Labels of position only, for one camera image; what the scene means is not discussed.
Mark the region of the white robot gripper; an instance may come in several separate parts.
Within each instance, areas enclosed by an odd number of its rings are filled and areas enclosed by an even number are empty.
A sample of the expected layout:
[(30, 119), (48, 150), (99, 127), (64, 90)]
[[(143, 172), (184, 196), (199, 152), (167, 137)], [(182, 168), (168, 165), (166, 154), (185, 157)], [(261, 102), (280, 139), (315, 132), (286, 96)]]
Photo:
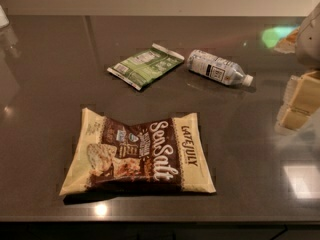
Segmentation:
[[(320, 64), (320, 3), (300, 25), (295, 54), (301, 64)], [(320, 107), (320, 71), (292, 75), (283, 100), (293, 110), (313, 114)]]

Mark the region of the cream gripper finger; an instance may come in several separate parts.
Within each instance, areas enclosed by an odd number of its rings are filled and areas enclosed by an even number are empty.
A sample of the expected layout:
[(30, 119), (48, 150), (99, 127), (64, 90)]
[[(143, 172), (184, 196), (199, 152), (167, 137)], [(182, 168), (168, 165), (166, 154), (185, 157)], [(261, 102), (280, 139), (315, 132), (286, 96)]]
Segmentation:
[(310, 116), (283, 105), (277, 115), (274, 129), (279, 134), (294, 134), (309, 120)]

